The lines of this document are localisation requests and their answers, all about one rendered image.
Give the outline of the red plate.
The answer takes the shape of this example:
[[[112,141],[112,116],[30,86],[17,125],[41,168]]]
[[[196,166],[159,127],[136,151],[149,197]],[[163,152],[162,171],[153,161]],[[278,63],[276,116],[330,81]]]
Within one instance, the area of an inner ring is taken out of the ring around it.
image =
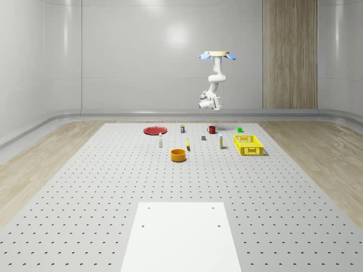
[[[159,135],[167,133],[167,128],[162,126],[151,126],[143,130],[147,135]]]

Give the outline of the yellow bowl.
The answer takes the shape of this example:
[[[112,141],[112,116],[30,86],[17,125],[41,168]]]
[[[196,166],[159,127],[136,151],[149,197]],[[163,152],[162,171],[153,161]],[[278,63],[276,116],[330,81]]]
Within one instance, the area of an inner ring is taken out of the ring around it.
[[[173,149],[170,154],[173,162],[183,162],[186,160],[186,151],[183,149]]]

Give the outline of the yellow basket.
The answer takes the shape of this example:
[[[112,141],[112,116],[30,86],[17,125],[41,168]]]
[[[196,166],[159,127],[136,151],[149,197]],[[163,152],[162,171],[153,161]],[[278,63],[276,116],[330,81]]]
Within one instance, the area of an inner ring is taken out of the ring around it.
[[[263,145],[254,135],[234,135],[233,139],[241,155],[263,155]]]

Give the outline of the white board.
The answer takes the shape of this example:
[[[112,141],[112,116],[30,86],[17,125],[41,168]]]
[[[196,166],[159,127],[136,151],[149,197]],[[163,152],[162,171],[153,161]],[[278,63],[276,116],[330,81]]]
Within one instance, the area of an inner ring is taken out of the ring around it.
[[[241,272],[222,202],[141,202],[121,272]]]

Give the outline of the drone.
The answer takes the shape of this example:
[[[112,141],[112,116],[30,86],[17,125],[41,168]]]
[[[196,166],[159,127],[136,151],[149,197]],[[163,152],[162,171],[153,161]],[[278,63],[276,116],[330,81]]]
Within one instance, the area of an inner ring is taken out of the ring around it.
[[[205,51],[200,55],[200,59],[206,60],[210,57],[225,57],[228,59],[236,60],[236,57],[228,51]]]

